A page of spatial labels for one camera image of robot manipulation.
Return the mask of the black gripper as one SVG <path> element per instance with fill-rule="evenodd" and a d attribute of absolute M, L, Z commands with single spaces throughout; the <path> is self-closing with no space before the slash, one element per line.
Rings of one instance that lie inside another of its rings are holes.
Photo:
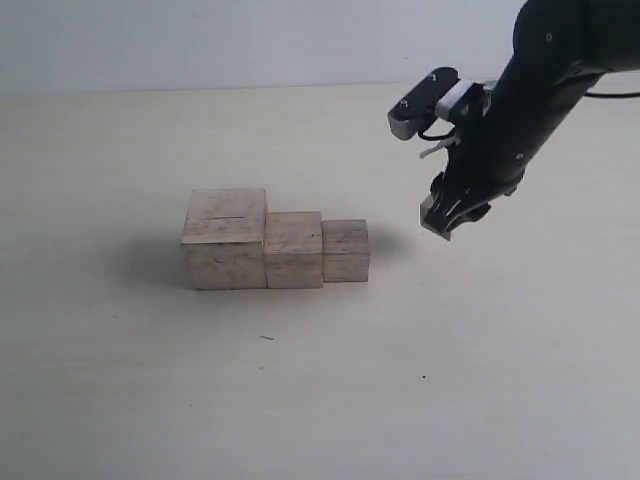
<path fill-rule="evenodd" d="M 529 159 L 526 94 L 490 94 L 470 120 L 456 127 L 448 163 L 422 201 L 422 227 L 450 241 L 451 233 L 487 215 L 491 202 L 511 192 Z"/>

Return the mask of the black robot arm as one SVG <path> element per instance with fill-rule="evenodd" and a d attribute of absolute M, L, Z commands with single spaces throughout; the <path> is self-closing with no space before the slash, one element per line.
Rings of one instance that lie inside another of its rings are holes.
<path fill-rule="evenodd" d="M 528 1 L 513 31 L 513 54 L 489 93 L 461 82 L 435 105 L 456 127 L 446 169 L 421 205 L 424 228 L 449 238 L 511 195 L 528 163 L 606 74 L 639 67 L 636 1 Z"/>

